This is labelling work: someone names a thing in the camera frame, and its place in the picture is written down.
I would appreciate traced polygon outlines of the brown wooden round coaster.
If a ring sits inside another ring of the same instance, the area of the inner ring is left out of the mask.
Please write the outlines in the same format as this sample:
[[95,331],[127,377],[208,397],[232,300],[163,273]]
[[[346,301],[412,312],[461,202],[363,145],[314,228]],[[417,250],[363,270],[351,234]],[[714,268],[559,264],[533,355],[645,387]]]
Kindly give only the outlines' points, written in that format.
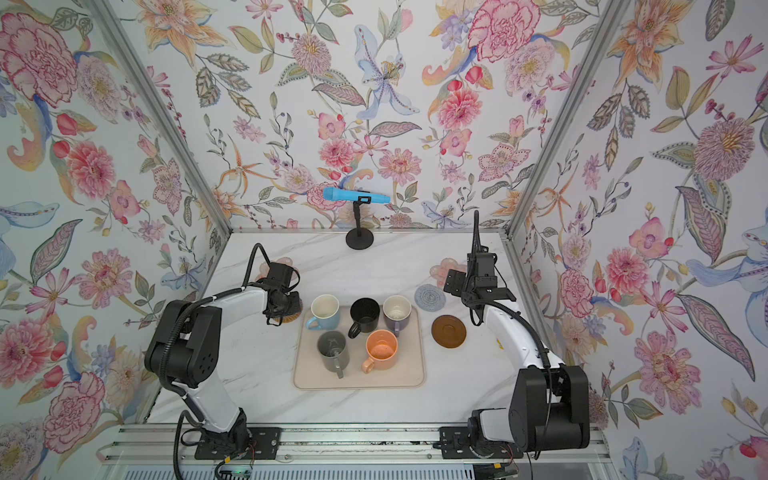
[[456,316],[438,316],[431,326],[433,340],[443,348],[455,349],[466,340],[467,330],[464,323]]

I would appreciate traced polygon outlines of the woven rattan round coaster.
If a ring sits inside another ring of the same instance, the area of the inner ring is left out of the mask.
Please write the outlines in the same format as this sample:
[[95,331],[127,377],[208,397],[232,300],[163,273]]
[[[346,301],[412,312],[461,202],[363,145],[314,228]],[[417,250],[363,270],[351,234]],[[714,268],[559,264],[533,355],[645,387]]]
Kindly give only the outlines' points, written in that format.
[[279,320],[281,323],[290,323],[301,315],[302,310],[303,307],[301,302],[291,304],[285,311],[284,315],[279,318]]

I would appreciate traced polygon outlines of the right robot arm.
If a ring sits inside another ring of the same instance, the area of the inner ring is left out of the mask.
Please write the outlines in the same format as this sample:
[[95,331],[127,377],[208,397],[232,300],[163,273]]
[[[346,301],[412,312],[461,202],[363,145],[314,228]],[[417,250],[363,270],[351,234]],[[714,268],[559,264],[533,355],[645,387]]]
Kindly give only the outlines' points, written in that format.
[[590,443],[589,382],[582,368],[568,366],[548,348],[520,313],[516,297],[499,281],[498,256],[481,243],[474,214],[465,272],[451,270],[443,291],[468,308],[475,326],[487,327],[518,369],[509,406],[472,412],[468,446],[479,455],[494,447],[512,454],[584,449]]

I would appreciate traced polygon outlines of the blue woven round coaster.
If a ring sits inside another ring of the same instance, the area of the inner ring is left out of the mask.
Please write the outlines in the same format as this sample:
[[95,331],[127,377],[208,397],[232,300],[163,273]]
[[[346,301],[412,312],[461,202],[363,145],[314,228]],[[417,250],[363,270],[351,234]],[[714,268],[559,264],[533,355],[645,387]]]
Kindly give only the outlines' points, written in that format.
[[414,302],[426,312],[441,311],[446,304],[445,293],[435,285],[421,285],[414,292]]

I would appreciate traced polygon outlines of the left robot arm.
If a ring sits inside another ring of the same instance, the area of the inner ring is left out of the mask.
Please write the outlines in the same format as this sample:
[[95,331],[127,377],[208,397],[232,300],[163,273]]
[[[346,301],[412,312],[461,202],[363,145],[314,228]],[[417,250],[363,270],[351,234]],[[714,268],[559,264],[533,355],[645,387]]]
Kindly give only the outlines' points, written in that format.
[[181,398],[187,418],[219,452],[240,453],[251,442],[244,410],[226,392],[217,372],[221,332],[248,317],[280,326],[299,314],[300,274],[272,262],[266,277],[195,302],[176,300],[162,312],[145,354],[145,368]]

